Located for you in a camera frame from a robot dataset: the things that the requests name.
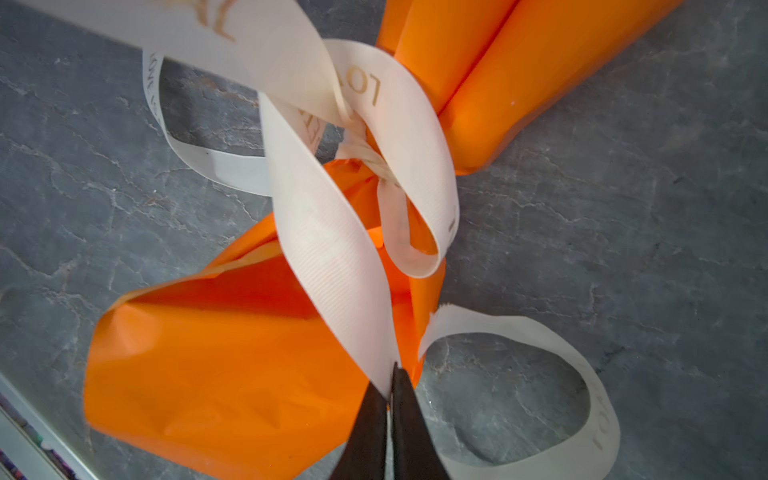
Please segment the aluminium mounting rail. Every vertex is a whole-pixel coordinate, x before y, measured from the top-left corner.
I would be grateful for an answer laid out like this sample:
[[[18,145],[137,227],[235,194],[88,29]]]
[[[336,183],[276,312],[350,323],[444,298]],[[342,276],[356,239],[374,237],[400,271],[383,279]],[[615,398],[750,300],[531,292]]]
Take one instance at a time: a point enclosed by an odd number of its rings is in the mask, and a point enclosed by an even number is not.
[[[4,373],[1,373],[1,478],[102,478]]]

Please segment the orange yellow wrapping paper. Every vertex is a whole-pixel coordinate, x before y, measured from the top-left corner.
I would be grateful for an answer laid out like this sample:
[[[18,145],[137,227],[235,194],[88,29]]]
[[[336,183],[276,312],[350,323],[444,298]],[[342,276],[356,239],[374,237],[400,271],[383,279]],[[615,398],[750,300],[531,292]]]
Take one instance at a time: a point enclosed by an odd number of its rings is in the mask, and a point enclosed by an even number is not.
[[[672,1],[392,1],[375,47],[417,80],[455,178],[492,162],[571,88],[675,8]],[[372,239],[411,383],[438,308],[445,257],[412,278],[383,240],[372,166],[326,124],[316,159]],[[320,316],[273,213],[200,273],[119,299],[90,347],[96,429],[220,479],[289,479],[345,448],[368,377]]]

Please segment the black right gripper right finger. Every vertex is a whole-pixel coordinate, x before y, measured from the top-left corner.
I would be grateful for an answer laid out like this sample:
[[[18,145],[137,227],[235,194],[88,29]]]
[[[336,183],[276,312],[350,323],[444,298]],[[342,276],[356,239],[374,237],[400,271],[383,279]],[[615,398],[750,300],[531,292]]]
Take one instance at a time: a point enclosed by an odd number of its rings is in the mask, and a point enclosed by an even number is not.
[[[406,370],[395,365],[390,397],[394,478],[449,480]]]

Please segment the cream printed ribbon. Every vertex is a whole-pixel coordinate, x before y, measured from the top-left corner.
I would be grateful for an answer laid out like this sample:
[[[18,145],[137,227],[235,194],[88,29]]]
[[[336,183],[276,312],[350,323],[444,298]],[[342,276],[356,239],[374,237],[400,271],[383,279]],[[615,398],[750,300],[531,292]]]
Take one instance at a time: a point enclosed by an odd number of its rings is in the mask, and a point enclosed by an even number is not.
[[[341,151],[379,176],[383,240],[393,263],[412,278],[434,274],[455,238],[459,202],[445,136],[417,80],[375,47],[322,39],[293,1],[36,1],[33,8],[142,48],[151,105],[159,102],[165,57],[258,92],[262,156],[179,143],[174,150],[201,175],[272,199],[280,246],[297,280],[387,400],[386,468],[393,468],[390,397],[394,367],[402,365],[389,283],[361,219],[315,152],[326,124],[344,129]],[[498,335],[560,357],[584,381],[590,410],[572,437],[514,463],[477,467],[437,452],[450,479],[604,478],[617,458],[620,427],[583,355],[530,318],[455,305],[437,309],[420,346],[469,333]]]

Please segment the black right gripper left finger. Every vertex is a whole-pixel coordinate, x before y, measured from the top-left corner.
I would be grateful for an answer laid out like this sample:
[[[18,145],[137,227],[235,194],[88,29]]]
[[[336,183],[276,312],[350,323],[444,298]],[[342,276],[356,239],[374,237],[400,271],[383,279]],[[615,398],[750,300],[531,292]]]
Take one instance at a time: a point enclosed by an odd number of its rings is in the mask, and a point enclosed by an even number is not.
[[[387,451],[387,400],[369,383],[344,451],[329,480],[382,480]]]

